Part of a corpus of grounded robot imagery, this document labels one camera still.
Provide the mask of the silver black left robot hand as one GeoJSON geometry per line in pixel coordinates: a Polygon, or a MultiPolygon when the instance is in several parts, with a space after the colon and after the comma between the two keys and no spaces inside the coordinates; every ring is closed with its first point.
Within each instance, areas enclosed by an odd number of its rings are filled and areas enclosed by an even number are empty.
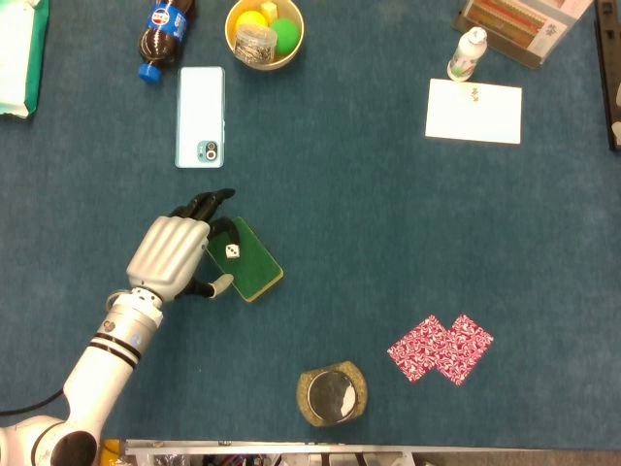
{"type": "Polygon", "coordinates": [[[225,256],[241,256],[240,235],[232,219],[212,218],[220,204],[234,195],[233,188],[203,192],[158,217],[126,269],[131,286],[146,289],[163,302],[183,295],[213,299],[225,291],[233,283],[231,274],[222,274],[211,283],[197,280],[194,274],[210,240],[222,233],[229,237],[225,256]]]}

